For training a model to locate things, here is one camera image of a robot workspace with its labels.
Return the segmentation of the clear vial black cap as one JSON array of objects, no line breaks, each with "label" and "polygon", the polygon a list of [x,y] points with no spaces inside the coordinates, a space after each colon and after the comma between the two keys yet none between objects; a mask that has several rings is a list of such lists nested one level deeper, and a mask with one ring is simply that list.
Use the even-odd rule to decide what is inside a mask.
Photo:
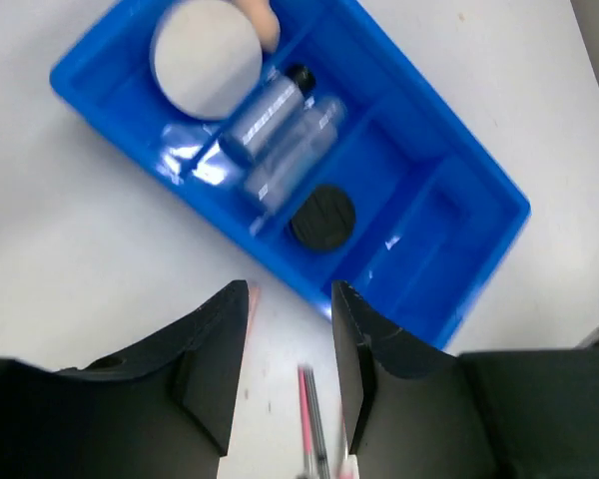
[{"label": "clear vial black cap", "polygon": [[278,131],[304,106],[316,84],[305,65],[292,64],[275,74],[219,138],[223,151],[239,165],[250,165]]}]

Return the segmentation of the clear plastic bottle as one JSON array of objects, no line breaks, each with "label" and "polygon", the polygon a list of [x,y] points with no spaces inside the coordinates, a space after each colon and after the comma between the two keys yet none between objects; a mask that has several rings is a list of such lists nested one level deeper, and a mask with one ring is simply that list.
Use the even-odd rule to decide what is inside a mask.
[{"label": "clear plastic bottle", "polygon": [[292,120],[257,163],[244,182],[244,190],[266,214],[278,212],[309,170],[335,144],[346,114],[340,98],[321,98]]}]

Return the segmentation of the pink lip pencil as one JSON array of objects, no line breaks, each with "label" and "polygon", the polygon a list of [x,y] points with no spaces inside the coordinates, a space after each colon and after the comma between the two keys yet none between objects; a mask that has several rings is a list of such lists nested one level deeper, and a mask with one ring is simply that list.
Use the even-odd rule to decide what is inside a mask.
[{"label": "pink lip pencil", "polygon": [[247,321],[247,330],[245,337],[245,344],[249,343],[249,339],[253,332],[253,326],[255,322],[255,318],[257,315],[258,306],[261,298],[261,288],[254,282],[249,282],[249,311],[248,311],[248,321]]}]

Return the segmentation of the beige makeup sponge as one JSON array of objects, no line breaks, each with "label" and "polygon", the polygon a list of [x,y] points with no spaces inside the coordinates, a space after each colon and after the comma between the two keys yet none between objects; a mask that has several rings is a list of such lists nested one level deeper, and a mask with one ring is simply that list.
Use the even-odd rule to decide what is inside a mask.
[{"label": "beige makeup sponge", "polygon": [[281,25],[269,0],[234,0],[233,3],[253,24],[263,50],[273,53],[279,45]]}]

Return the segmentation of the cream round powder puff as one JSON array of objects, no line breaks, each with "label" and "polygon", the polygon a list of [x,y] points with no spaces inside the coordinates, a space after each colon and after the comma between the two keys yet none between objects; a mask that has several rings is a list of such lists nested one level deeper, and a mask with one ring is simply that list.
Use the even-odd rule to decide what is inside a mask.
[{"label": "cream round powder puff", "polygon": [[151,66],[165,97],[190,117],[227,118],[256,86],[263,50],[256,30],[228,1],[179,1],[153,35]]}]

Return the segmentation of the black round compact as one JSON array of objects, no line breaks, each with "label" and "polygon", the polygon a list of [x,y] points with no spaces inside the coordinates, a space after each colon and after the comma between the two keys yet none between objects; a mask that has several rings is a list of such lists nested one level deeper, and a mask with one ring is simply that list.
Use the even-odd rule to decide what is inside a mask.
[{"label": "black round compact", "polygon": [[317,252],[342,247],[352,236],[356,212],[352,199],[336,185],[319,185],[290,220],[299,243]]}]

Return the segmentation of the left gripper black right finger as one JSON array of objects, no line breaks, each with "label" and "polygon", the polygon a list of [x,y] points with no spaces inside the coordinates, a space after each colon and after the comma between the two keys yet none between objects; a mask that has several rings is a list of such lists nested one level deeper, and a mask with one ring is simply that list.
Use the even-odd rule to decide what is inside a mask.
[{"label": "left gripper black right finger", "polygon": [[447,354],[332,286],[363,478],[599,478],[599,347]]}]

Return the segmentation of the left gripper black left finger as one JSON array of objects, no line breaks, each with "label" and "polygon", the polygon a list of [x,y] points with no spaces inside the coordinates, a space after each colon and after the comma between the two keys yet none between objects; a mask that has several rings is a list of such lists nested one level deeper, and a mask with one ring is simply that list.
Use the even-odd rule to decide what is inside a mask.
[{"label": "left gripper black left finger", "polygon": [[249,287],[89,366],[0,358],[0,478],[214,478],[231,438]]}]

